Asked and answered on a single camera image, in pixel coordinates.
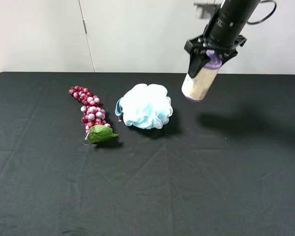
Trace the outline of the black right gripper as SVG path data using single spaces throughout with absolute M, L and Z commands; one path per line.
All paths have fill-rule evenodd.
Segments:
M 195 50 L 213 50 L 217 53 L 221 64 L 225 64 L 227 61 L 237 56 L 236 48 L 238 46 L 243 47 L 246 41 L 247 39 L 242 35 L 239 35 L 231 46 L 221 46 L 220 44 L 209 42 L 204 38 L 203 35 L 199 35 L 196 38 L 187 40 L 184 45 L 184 50 L 190 54 L 190 62 L 188 67 L 189 77 L 195 78 L 200 70 L 208 62 L 210 62 L 210 58 L 207 56 L 206 53 L 200 54 L 194 52 Z

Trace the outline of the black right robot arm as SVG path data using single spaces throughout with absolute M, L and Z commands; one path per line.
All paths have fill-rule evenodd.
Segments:
M 258 0 L 225 0 L 221 5 L 209 5 L 214 11 L 203 34 L 187 40 L 184 46 L 190 56 L 188 75 L 191 78 L 210 61 L 208 50 L 213 50 L 222 64 L 237 56 L 236 48 L 246 42 L 240 33 L 258 4 Z

